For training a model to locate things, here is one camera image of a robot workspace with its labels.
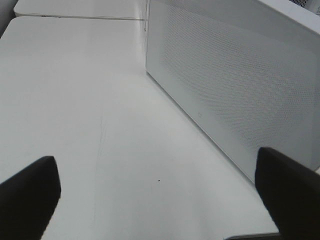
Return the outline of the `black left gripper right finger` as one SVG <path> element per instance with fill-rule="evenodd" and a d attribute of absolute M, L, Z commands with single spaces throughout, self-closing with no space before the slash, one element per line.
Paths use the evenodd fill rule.
<path fill-rule="evenodd" d="M 320 238 L 319 174 L 271 147 L 261 147 L 254 185 L 284 240 Z"/>

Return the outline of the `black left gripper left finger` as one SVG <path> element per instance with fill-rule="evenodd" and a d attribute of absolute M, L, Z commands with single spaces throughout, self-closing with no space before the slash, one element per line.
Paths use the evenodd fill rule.
<path fill-rule="evenodd" d="M 61 197 L 56 160 L 44 156 L 0 185 L 0 238 L 42 238 Z"/>

